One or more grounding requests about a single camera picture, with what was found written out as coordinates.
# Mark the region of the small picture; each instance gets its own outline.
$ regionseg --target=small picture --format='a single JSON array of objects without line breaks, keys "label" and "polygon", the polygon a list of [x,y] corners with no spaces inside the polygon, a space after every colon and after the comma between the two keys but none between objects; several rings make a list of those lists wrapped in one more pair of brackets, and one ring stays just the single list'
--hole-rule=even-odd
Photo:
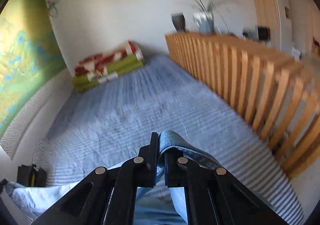
[{"label": "small picture", "polygon": [[284,7],[285,16],[287,19],[290,19],[290,9],[288,7]]}]

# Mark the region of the striped bedspread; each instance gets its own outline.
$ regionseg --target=striped bedspread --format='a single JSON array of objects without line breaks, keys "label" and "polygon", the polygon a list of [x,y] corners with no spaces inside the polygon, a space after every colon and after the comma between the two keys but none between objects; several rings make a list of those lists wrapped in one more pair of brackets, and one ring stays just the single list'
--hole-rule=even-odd
[{"label": "striped bedspread", "polygon": [[[34,162],[47,171],[47,186],[83,179],[136,156],[152,132],[173,130],[214,156],[250,190],[263,195],[289,224],[303,211],[288,179],[250,127],[205,85],[166,56],[85,93],[73,92]],[[168,189],[159,185],[156,195]]]}]

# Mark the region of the blue cloth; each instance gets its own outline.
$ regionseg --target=blue cloth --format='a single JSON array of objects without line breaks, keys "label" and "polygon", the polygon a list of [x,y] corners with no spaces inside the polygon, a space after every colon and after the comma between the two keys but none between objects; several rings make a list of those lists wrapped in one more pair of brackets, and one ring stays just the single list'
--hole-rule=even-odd
[{"label": "blue cloth", "polygon": [[[34,163],[47,172],[47,186],[77,182],[97,166],[110,169],[136,156],[152,132],[163,130],[214,156],[290,225],[302,222],[299,200],[267,145],[219,96],[167,56],[73,93],[39,144]],[[171,199],[163,178],[144,196]]]},{"label": "blue cloth", "polygon": [[[157,180],[164,175],[163,153],[170,148],[179,149],[185,157],[193,159],[203,167],[216,169],[221,166],[213,156],[193,147],[174,131],[162,132],[159,140],[160,155],[157,166]],[[78,182],[63,186],[32,188],[9,182],[4,188],[18,208],[26,213],[27,216],[35,219],[77,184]],[[184,188],[170,188],[172,202],[164,202],[150,196],[144,197],[148,190],[150,190],[150,188],[137,189],[134,224],[187,224],[188,219]]]}]

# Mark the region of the potted plant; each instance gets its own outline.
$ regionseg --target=potted plant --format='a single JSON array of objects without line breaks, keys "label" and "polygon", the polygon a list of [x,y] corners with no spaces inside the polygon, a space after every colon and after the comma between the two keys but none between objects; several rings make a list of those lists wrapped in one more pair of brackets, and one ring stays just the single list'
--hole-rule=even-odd
[{"label": "potted plant", "polygon": [[197,6],[194,7],[199,10],[199,12],[195,12],[193,14],[193,20],[196,23],[199,32],[201,34],[211,34],[214,33],[214,17],[213,12],[215,11],[220,15],[223,22],[227,26],[225,20],[223,19],[222,15],[216,11],[217,7],[222,5],[223,3],[226,3],[231,0],[221,0],[218,3],[214,3],[212,0],[209,0],[207,7],[204,6],[203,2],[201,0],[194,0],[197,3]]}]

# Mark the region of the black vase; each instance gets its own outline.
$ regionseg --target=black vase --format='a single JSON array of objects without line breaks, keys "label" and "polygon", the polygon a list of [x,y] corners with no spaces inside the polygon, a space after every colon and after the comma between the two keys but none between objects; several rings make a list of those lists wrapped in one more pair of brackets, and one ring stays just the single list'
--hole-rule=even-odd
[{"label": "black vase", "polygon": [[178,14],[172,14],[172,23],[175,27],[175,29],[177,30],[177,32],[179,31],[186,31],[186,20],[183,16],[182,13],[178,13]]}]

